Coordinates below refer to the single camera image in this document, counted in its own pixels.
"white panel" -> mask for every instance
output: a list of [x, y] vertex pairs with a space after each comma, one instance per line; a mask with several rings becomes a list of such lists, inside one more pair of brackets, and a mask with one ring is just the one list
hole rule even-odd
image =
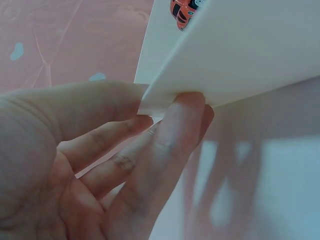
[[[171, 31], [164, 32], [177, 28], [172, 16], [158, 21], [148, 34], [171, 38]], [[208, 104], [218, 106], [318, 76], [319, 23], [320, 1], [207, 0], [149, 79], [140, 113], [163, 112], [181, 92], [202, 92]], [[164, 36], [144, 45], [160, 53]], [[148, 65], [139, 68], [148, 71]]]

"light blue spot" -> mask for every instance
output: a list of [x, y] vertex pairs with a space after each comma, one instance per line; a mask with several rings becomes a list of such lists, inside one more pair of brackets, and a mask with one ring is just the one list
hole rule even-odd
[[10, 59], [11, 59], [11, 61], [16, 61], [19, 58], [21, 58], [24, 54], [25, 54], [24, 45], [21, 42], [18, 42], [14, 46], [14, 50], [10, 55]]
[[106, 80], [106, 75], [104, 73], [98, 72], [89, 78], [90, 82], [99, 81], [99, 80]]

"pink wall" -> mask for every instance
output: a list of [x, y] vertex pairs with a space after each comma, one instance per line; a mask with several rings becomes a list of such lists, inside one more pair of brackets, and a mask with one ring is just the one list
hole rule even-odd
[[153, 0], [2, 0], [0, 93], [134, 79]]

